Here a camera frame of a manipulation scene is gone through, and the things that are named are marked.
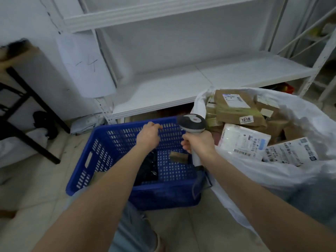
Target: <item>blue plastic basket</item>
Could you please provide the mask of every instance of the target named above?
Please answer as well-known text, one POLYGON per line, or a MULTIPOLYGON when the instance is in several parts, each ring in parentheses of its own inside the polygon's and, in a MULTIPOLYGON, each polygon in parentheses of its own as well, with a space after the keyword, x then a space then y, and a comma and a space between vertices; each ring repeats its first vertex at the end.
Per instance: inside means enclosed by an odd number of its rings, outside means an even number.
POLYGON ((66 193, 73 195, 89 184, 96 171, 104 172, 114 165, 136 144, 138 133, 149 121, 163 126, 163 130, 159 131, 161 139, 157 147, 159 180, 143 182, 140 186, 133 187, 129 201, 139 210, 197 205, 201 199, 202 182, 194 187, 194 194, 198 195, 194 199, 191 191, 196 182, 194 165, 173 163, 169 159, 172 150, 185 152, 181 146, 185 131, 176 123, 176 117, 100 126, 94 129, 68 182, 66 193))

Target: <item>basket handle hole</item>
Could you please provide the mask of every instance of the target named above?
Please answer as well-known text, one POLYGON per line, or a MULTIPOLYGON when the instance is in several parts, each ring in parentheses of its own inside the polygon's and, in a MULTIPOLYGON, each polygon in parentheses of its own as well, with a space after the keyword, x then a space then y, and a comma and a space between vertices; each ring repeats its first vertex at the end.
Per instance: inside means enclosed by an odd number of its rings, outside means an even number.
POLYGON ((87 156, 86 162, 85 162, 85 167, 87 168, 90 164, 90 160, 92 157, 92 152, 89 153, 89 155, 87 156))

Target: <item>person's left hand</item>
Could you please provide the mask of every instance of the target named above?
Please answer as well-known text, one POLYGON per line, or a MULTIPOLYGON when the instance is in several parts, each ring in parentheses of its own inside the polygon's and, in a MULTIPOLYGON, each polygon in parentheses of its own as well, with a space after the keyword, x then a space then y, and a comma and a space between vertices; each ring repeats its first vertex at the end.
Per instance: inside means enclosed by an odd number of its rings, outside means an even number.
POLYGON ((158 129, 162 128, 163 127, 160 124, 154 124, 153 122, 144 125, 136 137, 136 144, 146 150, 146 152, 151 152, 160 142, 158 129))

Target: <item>pile of packages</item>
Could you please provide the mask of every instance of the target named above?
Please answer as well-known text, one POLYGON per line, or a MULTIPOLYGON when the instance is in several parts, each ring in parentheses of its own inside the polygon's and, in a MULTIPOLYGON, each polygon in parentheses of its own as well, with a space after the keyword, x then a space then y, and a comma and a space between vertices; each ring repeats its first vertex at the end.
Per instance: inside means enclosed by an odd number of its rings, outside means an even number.
POLYGON ((207 130, 223 150, 255 161, 301 166, 318 160, 300 127, 273 99, 240 90, 216 90, 206 104, 207 130))

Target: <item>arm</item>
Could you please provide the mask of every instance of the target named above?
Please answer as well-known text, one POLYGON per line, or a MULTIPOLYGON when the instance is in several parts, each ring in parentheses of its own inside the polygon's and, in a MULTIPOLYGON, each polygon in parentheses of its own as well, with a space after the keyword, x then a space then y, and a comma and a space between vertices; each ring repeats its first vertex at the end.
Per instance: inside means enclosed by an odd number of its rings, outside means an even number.
POLYGON ((141 163, 160 141, 159 128, 145 125, 136 146, 61 214, 33 251, 107 251, 141 163))
POLYGON ((238 206, 265 245, 274 251, 336 251, 336 236, 325 226, 250 180, 222 158, 210 132, 185 134, 183 148, 192 147, 203 165, 238 206))

